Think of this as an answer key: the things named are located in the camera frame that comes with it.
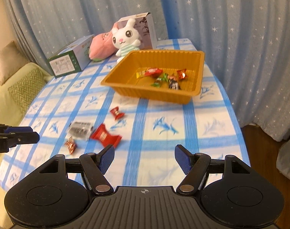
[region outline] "green box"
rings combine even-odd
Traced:
[[[90,63],[89,48],[93,35],[85,36],[67,44],[51,56],[46,64],[55,77],[62,77],[83,71]]]

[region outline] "triangular cutout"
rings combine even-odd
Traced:
[[[232,161],[232,173],[234,174],[250,174],[244,167],[242,167],[238,162],[235,160]]]
[[[57,173],[57,172],[58,172],[58,160],[54,160],[39,173],[43,174],[43,173]]]

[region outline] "ribbed black surface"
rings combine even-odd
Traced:
[[[95,198],[89,209],[61,229],[217,229],[195,199],[166,187],[119,187],[115,194]]]

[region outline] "bunny eye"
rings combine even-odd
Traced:
[[[128,38],[130,38],[130,37],[132,36],[132,32],[131,32],[131,30],[126,31],[126,36],[127,36]]]

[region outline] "plush toy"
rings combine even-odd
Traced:
[[[112,43],[119,49],[116,52],[116,56],[120,57],[117,60],[119,63],[130,51],[140,50],[138,46],[141,45],[139,40],[139,32],[134,29],[135,19],[129,19],[127,24],[123,28],[112,28],[111,32],[113,34]]]
[[[114,23],[113,28],[117,28],[117,23]],[[93,61],[101,61],[116,51],[112,44],[112,32],[101,33],[92,39],[89,49],[89,58]]]

